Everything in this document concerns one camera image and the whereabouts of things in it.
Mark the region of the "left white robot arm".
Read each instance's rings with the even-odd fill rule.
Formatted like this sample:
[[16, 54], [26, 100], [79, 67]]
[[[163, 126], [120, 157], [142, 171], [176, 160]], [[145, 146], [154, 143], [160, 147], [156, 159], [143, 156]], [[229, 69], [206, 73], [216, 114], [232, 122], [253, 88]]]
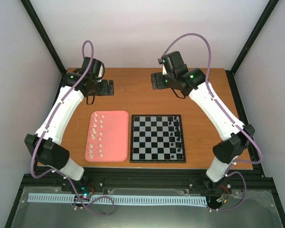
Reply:
[[35, 178], [37, 163], [48, 166], [46, 173], [57, 172], [64, 178], [73, 179], [78, 191], [89, 187], [84, 168], [70, 157], [69, 150], [61, 146], [65, 129], [78, 105], [90, 96], [114, 95], [113, 80], [105, 80], [105, 66], [100, 60], [85, 57], [80, 68], [67, 73], [61, 82], [58, 97], [46, 120], [34, 134], [27, 134], [24, 143], [32, 156], [30, 173]]

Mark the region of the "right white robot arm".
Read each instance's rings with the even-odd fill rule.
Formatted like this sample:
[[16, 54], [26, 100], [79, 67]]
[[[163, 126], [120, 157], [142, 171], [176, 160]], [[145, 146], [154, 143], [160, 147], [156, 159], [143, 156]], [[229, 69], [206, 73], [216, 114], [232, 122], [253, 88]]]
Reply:
[[162, 72], [151, 75], [152, 88], [179, 90], [183, 98], [189, 97], [210, 119], [222, 139], [213, 147], [214, 159], [206, 171], [209, 182], [217, 183], [247, 148], [255, 129], [232, 114], [199, 68], [188, 69], [180, 52], [165, 54], [158, 62], [162, 65]]

